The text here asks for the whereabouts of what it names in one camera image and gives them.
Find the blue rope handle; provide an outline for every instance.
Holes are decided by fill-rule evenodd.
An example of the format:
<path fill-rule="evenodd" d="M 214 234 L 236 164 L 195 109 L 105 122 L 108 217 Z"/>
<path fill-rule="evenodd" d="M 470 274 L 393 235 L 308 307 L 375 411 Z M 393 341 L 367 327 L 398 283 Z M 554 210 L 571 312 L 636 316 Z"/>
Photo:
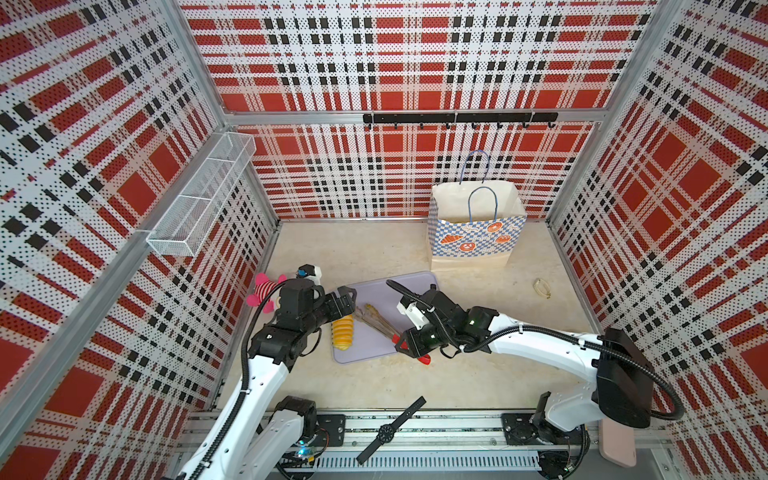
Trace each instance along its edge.
<path fill-rule="evenodd" d="M 496 214 L 498 214 L 498 197 L 496 197 L 496 192 L 494 192 L 493 189 L 491 189 L 490 187 L 477 187 L 472 191 L 472 193 L 469 194 L 469 198 L 467 198 L 467 210 L 469 210 L 469 223 L 472 223 L 472 207 L 469 205 L 469 202 L 472 200 L 472 195 L 474 195 L 476 191 L 482 188 L 487 188 L 493 194 L 493 201 L 496 202 L 496 206 L 493 209 L 493 221 L 496 221 Z"/>
<path fill-rule="evenodd" d="M 467 159 L 464 161 L 464 164 L 462 165 L 462 172 L 460 174 L 460 177 L 458 178 L 458 184 L 461 185 L 464 181 L 464 169 L 467 168 L 467 163 L 469 163 L 469 159 L 472 158 L 473 154 L 484 154 L 488 158 L 488 166 L 485 168 L 485 175 L 482 176 L 483 183 L 485 182 L 485 178 L 488 176 L 488 170 L 491 170 L 491 156 L 488 155 L 488 152 L 485 150 L 473 150 L 469 152 L 469 155 L 467 156 Z"/>

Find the blue checkered pattern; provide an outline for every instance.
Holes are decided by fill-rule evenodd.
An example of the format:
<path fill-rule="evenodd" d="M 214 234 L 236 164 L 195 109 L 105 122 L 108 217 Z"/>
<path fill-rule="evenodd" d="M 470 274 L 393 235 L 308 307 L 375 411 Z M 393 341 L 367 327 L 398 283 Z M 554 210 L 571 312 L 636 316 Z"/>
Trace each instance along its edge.
<path fill-rule="evenodd" d="M 495 232 L 488 232 L 488 227 L 497 222 L 502 224 L 502 228 Z M 429 201 L 427 231 L 432 245 L 432 255 L 435 257 L 483 257 L 493 253 L 510 252 L 518 242 L 523 223 L 525 223 L 525 216 L 472 223 L 451 223 L 439 219 L 435 198 Z M 440 243 L 448 235 L 461 235 L 462 238 L 451 243 Z M 502 235 L 509 235 L 511 240 L 506 243 L 497 243 L 496 240 Z M 474 243 L 474 250 L 465 252 L 459 249 L 466 243 Z"/>

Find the metal wire basket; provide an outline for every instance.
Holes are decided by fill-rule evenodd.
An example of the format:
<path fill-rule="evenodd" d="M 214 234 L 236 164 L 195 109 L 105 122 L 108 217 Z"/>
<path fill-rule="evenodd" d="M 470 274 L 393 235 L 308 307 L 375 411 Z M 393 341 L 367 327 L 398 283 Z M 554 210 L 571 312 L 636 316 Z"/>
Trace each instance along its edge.
<path fill-rule="evenodd" d="M 150 233 L 147 242 L 152 250 L 159 255 L 196 256 L 255 152 L 253 136 L 224 134 Z"/>

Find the pink plush toy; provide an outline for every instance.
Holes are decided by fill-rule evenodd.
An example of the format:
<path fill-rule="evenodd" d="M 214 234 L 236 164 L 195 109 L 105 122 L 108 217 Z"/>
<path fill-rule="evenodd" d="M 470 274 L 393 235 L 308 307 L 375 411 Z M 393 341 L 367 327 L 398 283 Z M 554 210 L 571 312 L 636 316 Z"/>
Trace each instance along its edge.
<path fill-rule="evenodd" d="M 270 292 L 280 282 L 283 282 L 287 280 L 287 276 L 280 275 L 277 278 L 277 282 L 273 282 L 270 280 L 270 278 L 265 275 L 264 273 L 257 273 L 256 274 L 256 291 L 253 292 L 253 295 L 249 295 L 248 298 L 246 298 L 246 303 L 250 306 L 259 306 L 261 304 L 261 300 Z M 266 303 L 264 306 L 264 309 L 262 310 L 262 313 L 272 313 L 275 310 L 275 303 L 270 300 Z"/>

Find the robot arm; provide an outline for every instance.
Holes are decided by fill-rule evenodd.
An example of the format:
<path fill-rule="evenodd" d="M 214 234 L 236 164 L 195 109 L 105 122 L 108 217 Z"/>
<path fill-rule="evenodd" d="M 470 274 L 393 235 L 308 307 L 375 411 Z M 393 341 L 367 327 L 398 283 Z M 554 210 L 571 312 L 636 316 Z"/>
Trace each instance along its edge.
<path fill-rule="evenodd" d="M 286 397 L 251 445 L 270 400 L 306 348 L 307 337 L 325 323 L 355 311 L 355 290 L 342 286 L 338 289 L 339 296 L 325 294 L 319 280 L 320 268 L 302 266 L 297 278 L 279 283 L 262 300 L 243 340 L 240 389 L 233 392 L 214 427 L 177 479 L 261 480 L 291 445 L 308 442 L 315 435 L 314 402 Z M 280 308 L 273 321 L 251 341 L 253 326 L 264 304 L 277 290 L 280 290 Z"/>
<path fill-rule="evenodd" d="M 601 336 L 562 332 L 489 308 L 463 310 L 434 285 L 416 295 L 392 280 L 387 284 L 403 294 L 398 310 L 414 324 L 396 346 L 401 353 L 419 358 L 435 348 L 442 352 L 448 345 L 461 353 L 507 353 L 566 370 L 581 379 L 582 383 L 571 389 L 541 396 L 533 423 L 544 440 L 553 442 L 578 425 L 606 417 L 644 429 L 651 417 L 677 420 L 684 414 L 675 391 L 620 330 L 607 329 Z M 672 399 L 671 413 L 651 410 L 654 383 Z"/>
<path fill-rule="evenodd" d="M 177 480 L 262 480 L 292 445 L 307 445 L 314 437 L 314 402 L 286 397 L 251 444 L 270 400 L 306 348 L 307 336 L 355 310 L 354 290 L 343 286 L 339 296 L 325 294 L 319 278 L 319 268 L 305 265 L 298 278 L 278 284 L 272 293 L 281 289 L 280 308 L 251 341 L 253 324 L 272 293 L 263 299 L 243 341 L 241 388 L 229 398 Z M 597 336 L 546 329 L 489 308 L 463 310 L 435 286 L 415 295 L 398 283 L 387 283 L 403 294 L 398 309 L 414 324 L 396 345 L 401 353 L 419 358 L 436 348 L 442 352 L 448 345 L 462 353 L 507 353 L 555 366 L 583 380 L 567 391 L 541 396 L 532 419 L 540 439 L 557 442 L 578 425 L 605 417 L 645 428 L 651 416 L 679 419 L 684 413 L 674 390 L 619 330 L 608 329 Z M 672 398 L 672 413 L 650 410 L 653 382 Z"/>

